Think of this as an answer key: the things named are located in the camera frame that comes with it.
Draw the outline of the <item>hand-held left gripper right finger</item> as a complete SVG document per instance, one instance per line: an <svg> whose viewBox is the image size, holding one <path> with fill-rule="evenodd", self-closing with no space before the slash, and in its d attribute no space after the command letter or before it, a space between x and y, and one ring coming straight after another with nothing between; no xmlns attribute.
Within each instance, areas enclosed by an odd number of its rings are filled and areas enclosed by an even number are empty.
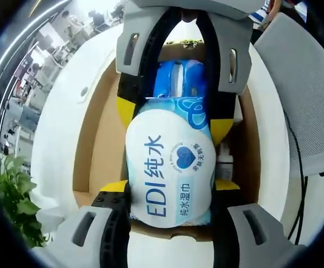
<svg viewBox="0 0 324 268"><path fill-rule="evenodd" d="M211 226L214 267L287 267L298 253L282 224L258 204L247 204L232 181L215 181Z"/></svg>

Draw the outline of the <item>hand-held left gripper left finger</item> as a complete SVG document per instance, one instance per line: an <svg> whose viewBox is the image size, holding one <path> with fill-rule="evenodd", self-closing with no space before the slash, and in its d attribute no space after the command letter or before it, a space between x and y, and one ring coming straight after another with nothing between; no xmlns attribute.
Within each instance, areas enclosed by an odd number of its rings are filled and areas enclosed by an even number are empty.
<svg viewBox="0 0 324 268"><path fill-rule="evenodd" d="M58 267L127 267L131 194L128 181L102 188L57 229L50 253Z"/></svg>

